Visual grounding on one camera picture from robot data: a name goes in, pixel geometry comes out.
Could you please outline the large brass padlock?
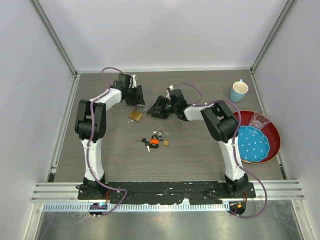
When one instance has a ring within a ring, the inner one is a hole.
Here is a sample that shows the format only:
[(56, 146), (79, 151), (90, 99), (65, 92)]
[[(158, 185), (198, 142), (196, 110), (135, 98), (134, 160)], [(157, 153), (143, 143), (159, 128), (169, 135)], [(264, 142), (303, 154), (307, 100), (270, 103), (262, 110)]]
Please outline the large brass padlock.
[(128, 124), (132, 125), (134, 122), (139, 122), (145, 114), (146, 106), (143, 104), (137, 104), (135, 109), (129, 114)]

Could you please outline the small brass padlock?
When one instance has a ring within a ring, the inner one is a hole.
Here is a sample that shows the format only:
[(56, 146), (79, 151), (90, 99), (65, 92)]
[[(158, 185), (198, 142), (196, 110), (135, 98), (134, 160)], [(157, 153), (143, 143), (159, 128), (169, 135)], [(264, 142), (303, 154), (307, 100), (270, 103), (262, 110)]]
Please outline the small brass padlock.
[(165, 147), (168, 147), (170, 144), (170, 134), (169, 133), (166, 133), (163, 137), (163, 142), (162, 142), (162, 145), (165, 146)]

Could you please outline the orange black padlock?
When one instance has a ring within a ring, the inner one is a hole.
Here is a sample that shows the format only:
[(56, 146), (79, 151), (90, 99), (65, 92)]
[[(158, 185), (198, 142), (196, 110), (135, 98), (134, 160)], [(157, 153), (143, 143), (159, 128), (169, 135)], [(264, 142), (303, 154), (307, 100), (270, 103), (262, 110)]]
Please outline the orange black padlock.
[(159, 137), (158, 135), (154, 134), (151, 136), (150, 141), (149, 141), (149, 147), (152, 149), (158, 149), (159, 148)]

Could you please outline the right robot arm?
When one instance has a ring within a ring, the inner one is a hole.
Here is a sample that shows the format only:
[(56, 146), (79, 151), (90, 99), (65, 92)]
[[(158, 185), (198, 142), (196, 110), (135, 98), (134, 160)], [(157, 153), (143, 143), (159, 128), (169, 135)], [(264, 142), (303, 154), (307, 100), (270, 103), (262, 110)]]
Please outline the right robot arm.
[(248, 186), (248, 174), (241, 163), (238, 146), (239, 120), (224, 100), (205, 105), (188, 104), (180, 89), (167, 90), (146, 112), (154, 118), (167, 119), (175, 114), (182, 121), (203, 120), (211, 137), (218, 143), (225, 165), (226, 193), (233, 198)]

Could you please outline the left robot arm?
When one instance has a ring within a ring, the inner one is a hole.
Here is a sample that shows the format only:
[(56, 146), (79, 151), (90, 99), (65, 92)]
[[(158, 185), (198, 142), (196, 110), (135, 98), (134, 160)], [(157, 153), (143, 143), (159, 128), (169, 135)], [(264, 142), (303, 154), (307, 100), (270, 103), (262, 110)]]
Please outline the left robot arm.
[(128, 106), (145, 105), (142, 86), (137, 84), (135, 75), (120, 73), (103, 93), (78, 104), (74, 130), (85, 157), (83, 182), (76, 186), (79, 200), (100, 200), (110, 189), (102, 166), (102, 140), (107, 131), (107, 111), (122, 101)]

